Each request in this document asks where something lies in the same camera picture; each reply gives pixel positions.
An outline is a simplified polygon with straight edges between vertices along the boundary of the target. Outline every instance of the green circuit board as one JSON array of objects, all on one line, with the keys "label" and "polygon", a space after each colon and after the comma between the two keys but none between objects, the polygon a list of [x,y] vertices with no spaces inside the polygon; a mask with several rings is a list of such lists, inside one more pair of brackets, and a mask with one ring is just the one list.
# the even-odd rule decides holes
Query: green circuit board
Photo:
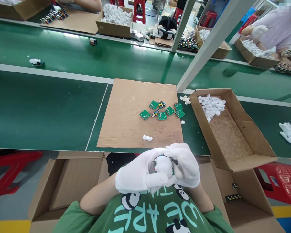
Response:
[{"label": "green circuit board", "polygon": [[182,110],[176,111],[176,115],[181,118],[185,115],[185,113]]},{"label": "green circuit board", "polygon": [[144,120],[148,119],[151,114],[147,111],[147,110],[143,110],[140,114],[141,118],[143,118]]},{"label": "green circuit board", "polygon": [[153,100],[153,101],[150,103],[149,107],[150,107],[151,109],[156,110],[156,109],[158,108],[158,105],[159,105],[159,103],[156,102],[155,100]]},{"label": "green circuit board", "polygon": [[158,119],[159,120],[167,120],[167,115],[165,112],[159,113],[158,114]]},{"label": "green circuit board", "polygon": [[175,109],[176,109],[176,111],[182,110],[183,109],[182,104],[181,103],[175,103]]},{"label": "green circuit board", "polygon": [[175,113],[175,111],[170,106],[166,108],[165,112],[170,116]]}]

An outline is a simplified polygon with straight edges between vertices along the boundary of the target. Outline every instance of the person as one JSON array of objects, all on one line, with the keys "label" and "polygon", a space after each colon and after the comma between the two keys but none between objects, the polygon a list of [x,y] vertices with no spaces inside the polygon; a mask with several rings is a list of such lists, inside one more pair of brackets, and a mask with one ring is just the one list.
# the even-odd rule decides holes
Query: person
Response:
[{"label": "person", "polygon": [[[155,158],[176,159],[179,174],[150,173]],[[117,163],[116,157],[109,159]],[[154,232],[233,233],[200,182],[197,161],[187,144],[175,143],[133,156],[108,179],[71,203],[54,233]]]},{"label": "person", "polygon": [[79,11],[99,13],[102,11],[101,0],[56,0],[59,4],[65,4]]},{"label": "person", "polygon": [[275,46],[276,53],[281,55],[291,46],[291,6],[272,10],[247,26],[241,34],[258,39],[266,49]]}]

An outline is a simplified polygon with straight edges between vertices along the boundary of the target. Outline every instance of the red plastic stool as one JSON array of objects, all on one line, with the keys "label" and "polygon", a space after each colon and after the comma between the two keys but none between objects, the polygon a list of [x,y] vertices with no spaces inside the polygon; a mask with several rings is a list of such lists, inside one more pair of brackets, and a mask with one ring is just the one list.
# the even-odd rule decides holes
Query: red plastic stool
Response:
[{"label": "red plastic stool", "polygon": [[[142,15],[137,12],[137,5],[140,4],[142,7]],[[143,24],[146,23],[146,2],[145,0],[134,0],[134,12],[133,12],[133,22],[141,21]]]},{"label": "red plastic stool", "polygon": [[218,16],[218,14],[217,14],[215,11],[208,10],[208,11],[206,12],[206,14],[204,15],[204,17],[203,17],[203,19],[201,20],[201,22],[200,22],[199,25],[202,26],[202,27],[205,27],[205,28],[212,28],[213,25],[214,25],[214,22],[215,22],[216,19],[217,19],[217,16]]},{"label": "red plastic stool", "polygon": [[257,20],[257,18],[258,16],[256,14],[251,15],[247,22],[239,29],[239,33],[241,33],[249,25],[253,24]]},{"label": "red plastic stool", "polygon": [[177,7],[175,12],[174,12],[174,15],[172,16],[176,20],[177,26],[180,23],[181,17],[180,17],[179,21],[178,21],[178,18],[179,18],[180,15],[182,16],[182,14],[183,14],[183,10],[181,10],[180,8]]},{"label": "red plastic stool", "polygon": [[16,154],[10,154],[5,156],[0,156],[0,167],[10,166],[9,170],[0,179],[0,196],[6,194],[15,193],[19,187],[9,188],[13,180],[22,171],[24,166],[33,160],[41,158],[42,152],[20,152]]},{"label": "red plastic stool", "polygon": [[[119,2],[119,6],[125,7],[124,0],[117,0]],[[116,5],[115,0],[110,0],[110,4]]]},{"label": "red plastic stool", "polygon": [[[266,183],[259,171],[262,169],[269,181]],[[268,198],[291,204],[291,165],[272,162],[254,169]]]}]

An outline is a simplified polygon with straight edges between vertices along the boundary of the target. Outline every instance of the gloved hand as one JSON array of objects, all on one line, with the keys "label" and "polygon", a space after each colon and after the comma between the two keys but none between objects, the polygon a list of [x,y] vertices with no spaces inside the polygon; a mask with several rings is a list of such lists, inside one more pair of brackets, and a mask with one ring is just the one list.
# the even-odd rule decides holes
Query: gloved hand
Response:
[{"label": "gloved hand", "polygon": [[150,189],[153,194],[163,186],[171,186],[172,183],[166,174],[159,172],[149,173],[152,161],[159,155],[163,155],[165,150],[165,148],[148,150],[126,166],[121,167],[115,177],[116,189],[123,194],[142,192]]},{"label": "gloved hand", "polygon": [[74,3],[74,0],[55,0],[57,3]]},{"label": "gloved hand", "polygon": [[280,134],[291,143],[291,125],[290,123],[279,123],[280,128],[283,132],[280,132]]},{"label": "gloved hand", "polygon": [[178,161],[178,165],[173,162],[175,175],[170,178],[174,184],[183,187],[195,188],[200,183],[200,173],[198,163],[186,143],[174,143],[166,146],[165,156],[171,157]]},{"label": "gloved hand", "polygon": [[265,25],[259,25],[259,26],[256,26],[252,30],[251,35],[253,38],[258,39],[261,36],[263,36],[265,33],[267,33],[267,31],[268,31],[268,29]]}]

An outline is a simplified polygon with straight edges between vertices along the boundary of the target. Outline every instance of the green t-shirt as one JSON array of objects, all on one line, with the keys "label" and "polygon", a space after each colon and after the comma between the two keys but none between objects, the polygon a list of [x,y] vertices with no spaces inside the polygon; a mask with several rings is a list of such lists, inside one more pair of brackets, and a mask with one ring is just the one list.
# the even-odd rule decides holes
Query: green t-shirt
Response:
[{"label": "green t-shirt", "polygon": [[81,210],[73,202],[58,221],[54,233],[233,233],[215,206],[201,213],[178,185],[149,192],[119,194],[112,198],[100,216]]}]

